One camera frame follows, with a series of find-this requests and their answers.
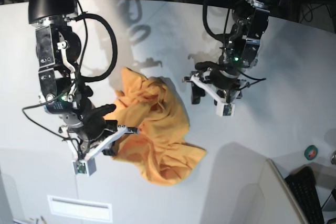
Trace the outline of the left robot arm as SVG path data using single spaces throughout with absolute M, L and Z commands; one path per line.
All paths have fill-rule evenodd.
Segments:
M 234 21 L 230 32 L 215 34 L 207 21 L 208 6 L 213 0 L 203 0 L 202 21 L 205 31 L 222 43 L 218 62 L 204 61 L 195 64 L 191 77 L 216 88 L 216 95 L 225 103 L 242 97 L 242 91 L 263 81 L 246 74 L 257 64 L 261 37 L 268 27 L 272 7 L 281 0 L 216 0 L 228 5 L 227 17 Z

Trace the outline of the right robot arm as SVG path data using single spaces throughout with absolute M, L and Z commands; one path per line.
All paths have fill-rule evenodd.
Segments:
M 112 47 L 107 70 L 95 77 L 81 74 L 87 43 L 81 42 L 69 24 L 89 19 L 105 27 Z M 93 91 L 89 84 L 104 80 L 115 68 L 116 36 L 104 18 L 84 12 L 78 0 L 29 0 L 28 21 L 35 27 L 39 105 L 48 113 L 62 117 L 68 128 L 64 140 L 75 145 L 77 159 L 82 159 L 87 150 L 84 143 L 103 137 L 107 127 L 104 116 L 115 108 L 114 105 L 93 106 L 90 101 Z

